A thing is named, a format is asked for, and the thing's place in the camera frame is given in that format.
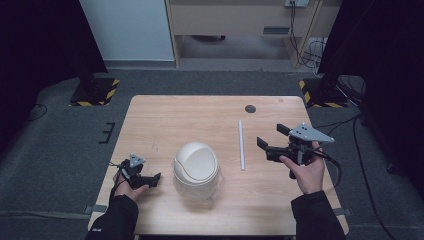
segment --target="black and yellow striped base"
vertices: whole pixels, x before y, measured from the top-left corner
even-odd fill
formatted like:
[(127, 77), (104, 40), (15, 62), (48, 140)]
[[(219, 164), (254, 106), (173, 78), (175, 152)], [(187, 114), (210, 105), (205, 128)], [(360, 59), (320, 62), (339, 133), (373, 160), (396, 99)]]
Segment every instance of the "black and yellow striped base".
[(98, 90), (95, 94), (87, 93), (80, 85), (75, 91), (74, 96), (72, 96), (69, 106), (87, 107), (108, 105), (115, 94), (119, 80), (114, 78), (102, 78), (96, 79), (96, 81), (98, 83)]
[(313, 92), (315, 91), (317, 85), (314, 84), (311, 90), (311, 84), (307, 84), (304, 80), (299, 82), (300, 88), (302, 89), (303, 96), (305, 97), (305, 102), (308, 107), (332, 107), (332, 108), (340, 108), (347, 107), (347, 102), (345, 98), (337, 97), (335, 101), (316, 101), (313, 96)]

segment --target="white wall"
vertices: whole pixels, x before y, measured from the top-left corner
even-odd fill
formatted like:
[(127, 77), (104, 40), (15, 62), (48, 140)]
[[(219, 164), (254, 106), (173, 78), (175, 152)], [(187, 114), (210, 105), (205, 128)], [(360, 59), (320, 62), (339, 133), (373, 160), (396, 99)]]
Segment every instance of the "white wall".
[(80, 3), (104, 60), (174, 60), (164, 0)]

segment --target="white stick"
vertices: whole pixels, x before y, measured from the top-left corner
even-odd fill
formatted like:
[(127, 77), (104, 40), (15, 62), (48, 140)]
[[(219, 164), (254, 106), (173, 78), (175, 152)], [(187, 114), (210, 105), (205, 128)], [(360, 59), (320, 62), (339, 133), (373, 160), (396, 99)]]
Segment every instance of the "white stick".
[(240, 166), (241, 166), (241, 170), (244, 171), (246, 167), (244, 163), (243, 124), (241, 120), (239, 121), (239, 140), (240, 140)]

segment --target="black jacket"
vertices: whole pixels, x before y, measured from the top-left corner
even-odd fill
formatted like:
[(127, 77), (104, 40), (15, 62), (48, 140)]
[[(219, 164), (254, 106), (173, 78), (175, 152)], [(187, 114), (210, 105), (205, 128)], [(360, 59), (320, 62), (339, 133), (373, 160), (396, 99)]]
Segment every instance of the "black jacket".
[[(346, 239), (323, 191), (300, 196), (291, 202), (297, 240)], [(114, 197), (106, 213), (94, 221), (86, 240), (132, 240), (137, 223), (137, 204), (127, 196)]]

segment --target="gray carpet floor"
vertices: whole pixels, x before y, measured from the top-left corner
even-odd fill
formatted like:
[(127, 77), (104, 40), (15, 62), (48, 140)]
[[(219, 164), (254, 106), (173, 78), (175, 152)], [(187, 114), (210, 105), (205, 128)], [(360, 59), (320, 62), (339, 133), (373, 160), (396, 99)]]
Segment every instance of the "gray carpet floor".
[[(1, 213), (56, 212), (84, 218), (85, 207), (96, 202), (135, 95), (302, 96), (298, 82), (313, 74), (112, 70), (109, 76), (121, 81), (107, 106), (69, 106), (77, 79), (65, 80), (40, 92), (38, 103), (43, 106), (36, 106), (29, 116), (35, 120), (24, 124), (0, 161)], [(308, 108), (315, 127), (345, 121), (358, 113), (352, 104), (348, 108)], [(108, 122), (116, 123), (111, 139), (108, 144), (99, 144), (106, 138), (103, 131), (109, 130)], [(320, 128), (324, 133), (331, 129)], [(423, 200), (407, 177), (386, 172), (383, 153), (360, 121), (356, 134), (375, 206), (387, 229), (396, 239), (424, 239)], [(337, 193), (342, 206), (353, 213), (347, 217), (348, 239), (389, 239), (379, 225), (365, 187), (353, 122), (341, 125), (331, 136), (336, 142), (325, 150), (340, 162), (343, 173)], [(334, 167), (329, 165), (329, 171), (334, 179)], [(87, 224), (88, 219), (0, 217), (0, 239), (83, 239)]]

